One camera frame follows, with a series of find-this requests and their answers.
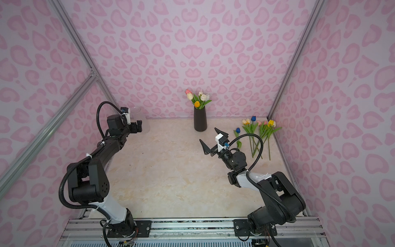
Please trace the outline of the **clear plastic cup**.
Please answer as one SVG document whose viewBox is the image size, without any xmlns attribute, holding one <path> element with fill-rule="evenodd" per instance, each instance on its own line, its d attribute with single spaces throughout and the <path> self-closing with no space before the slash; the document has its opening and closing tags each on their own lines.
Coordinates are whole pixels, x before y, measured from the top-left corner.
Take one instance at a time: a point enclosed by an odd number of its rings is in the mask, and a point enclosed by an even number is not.
<svg viewBox="0 0 395 247">
<path fill-rule="evenodd" d="M 148 133 L 150 131 L 150 123 L 147 120 L 143 109 L 141 107 L 134 107 L 131 110 L 133 119 L 135 121 L 141 120 L 142 121 L 142 133 Z"/>
</svg>

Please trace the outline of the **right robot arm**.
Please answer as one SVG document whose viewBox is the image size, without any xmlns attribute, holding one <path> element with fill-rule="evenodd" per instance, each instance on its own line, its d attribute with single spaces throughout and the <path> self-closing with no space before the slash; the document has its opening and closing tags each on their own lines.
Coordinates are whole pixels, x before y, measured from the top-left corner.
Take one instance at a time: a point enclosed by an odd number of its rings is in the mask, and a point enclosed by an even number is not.
<svg viewBox="0 0 395 247">
<path fill-rule="evenodd" d="M 259 236 L 262 234 L 273 236 L 273 229 L 277 225 L 296 222 L 296 217 L 306 208 L 305 200 L 282 172 L 270 174 L 257 174 L 252 170 L 258 163 L 254 161 L 247 165 L 243 152 L 232 145 L 243 137 L 254 137 L 259 142 L 262 138 L 253 133 L 247 133 L 228 140 L 228 134 L 217 129 L 216 145 L 209 148 L 203 141 L 200 144 L 205 155 L 218 156 L 229 169 L 228 180 L 231 185 L 238 188 L 249 188 L 260 193 L 264 206 L 258 208 L 247 216 L 245 221 L 236 220 L 235 235 Z"/>
</svg>

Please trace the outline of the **blue tulip front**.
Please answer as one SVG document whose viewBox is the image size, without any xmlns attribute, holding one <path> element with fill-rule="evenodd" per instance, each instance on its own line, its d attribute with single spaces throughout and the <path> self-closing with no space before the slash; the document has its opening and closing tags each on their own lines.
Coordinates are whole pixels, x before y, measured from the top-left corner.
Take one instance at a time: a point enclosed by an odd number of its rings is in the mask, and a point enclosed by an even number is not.
<svg viewBox="0 0 395 247">
<path fill-rule="evenodd" d="M 240 128 L 236 128 L 236 129 L 234 130 L 234 134 L 235 134 L 235 137 L 236 137 L 236 138 L 239 137 L 240 132 L 241 132 Z M 237 140 L 237 141 L 236 141 L 236 144 L 237 144 L 237 148 L 238 148 L 238 149 L 241 149 L 241 147 L 242 147 L 242 142 L 241 142 L 240 140 Z"/>
</svg>

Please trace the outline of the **dark grey vase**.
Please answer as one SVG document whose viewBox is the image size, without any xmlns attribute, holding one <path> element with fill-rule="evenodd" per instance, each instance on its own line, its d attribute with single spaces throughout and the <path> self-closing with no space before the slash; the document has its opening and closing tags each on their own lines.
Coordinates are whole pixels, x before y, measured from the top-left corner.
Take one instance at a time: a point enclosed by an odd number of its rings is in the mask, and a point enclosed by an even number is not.
<svg viewBox="0 0 395 247">
<path fill-rule="evenodd" d="M 207 115 L 206 109 L 196 109 L 194 108 L 194 129 L 197 132 L 203 132 L 207 129 Z"/>
</svg>

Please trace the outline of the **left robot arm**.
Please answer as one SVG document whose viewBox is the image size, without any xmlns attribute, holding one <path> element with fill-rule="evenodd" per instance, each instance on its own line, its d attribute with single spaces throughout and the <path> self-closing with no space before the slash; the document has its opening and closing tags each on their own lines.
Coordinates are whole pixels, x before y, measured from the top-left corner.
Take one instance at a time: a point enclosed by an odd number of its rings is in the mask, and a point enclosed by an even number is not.
<svg viewBox="0 0 395 247">
<path fill-rule="evenodd" d="M 107 118 L 107 131 L 103 131 L 100 111 L 104 105 L 115 107 L 113 103 L 104 101 L 97 108 L 96 124 L 102 140 L 92 153 L 68 165 L 60 182 L 58 197 L 68 209 L 92 209 L 102 214 L 105 218 L 101 222 L 105 237 L 109 233 L 117 237 L 135 237 L 138 230 L 132 213 L 110 194 L 105 165 L 124 147 L 130 134 L 142 131 L 142 121 L 132 122 L 129 108 L 117 108 L 117 114 Z"/>
</svg>

